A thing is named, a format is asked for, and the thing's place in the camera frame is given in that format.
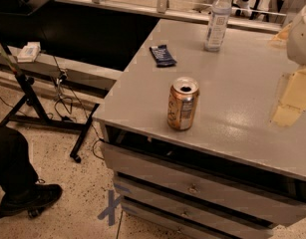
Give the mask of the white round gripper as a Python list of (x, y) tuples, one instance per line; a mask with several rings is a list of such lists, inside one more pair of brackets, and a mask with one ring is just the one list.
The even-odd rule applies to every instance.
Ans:
[[(288, 58), (306, 66), (306, 6), (272, 41), (287, 41)], [(272, 121), (279, 126), (292, 126), (306, 111), (306, 67), (299, 67), (289, 76), (286, 88), (278, 101)]]

